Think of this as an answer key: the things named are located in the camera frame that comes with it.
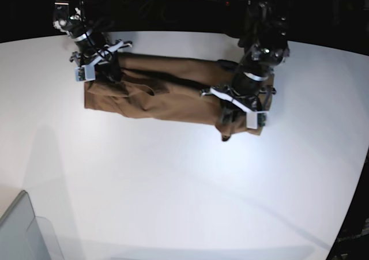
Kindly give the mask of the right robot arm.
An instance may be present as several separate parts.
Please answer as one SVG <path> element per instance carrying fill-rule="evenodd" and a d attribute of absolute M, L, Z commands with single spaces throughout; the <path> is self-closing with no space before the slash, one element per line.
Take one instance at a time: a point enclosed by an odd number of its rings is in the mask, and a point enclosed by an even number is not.
<path fill-rule="evenodd" d="M 74 62 L 75 76 L 78 82 L 104 79 L 120 82 L 122 78 L 118 63 L 118 52 L 133 46 L 131 41 L 116 40 L 112 42 L 101 31 L 104 19 L 92 24 L 86 19 L 85 0 L 55 0 L 53 26 L 65 33 L 77 46 L 69 58 Z"/>

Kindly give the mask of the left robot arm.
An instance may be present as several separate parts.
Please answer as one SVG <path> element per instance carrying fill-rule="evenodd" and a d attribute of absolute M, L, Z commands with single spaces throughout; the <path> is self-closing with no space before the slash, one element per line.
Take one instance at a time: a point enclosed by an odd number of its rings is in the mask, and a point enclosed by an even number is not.
<path fill-rule="evenodd" d="M 238 46 L 244 54 L 238 63 L 219 60 L 231 72 L 226 83 L 201 92 L 220 100 L 220 123 L 231 124 L 245 118 L 247 129 L 264 127 L 270 103 L 276 94 L 274 68 L 289 57 L 287 41 L 288 12 L 291 0 L 252 0 L 246 12 L 245 32 Z"/>

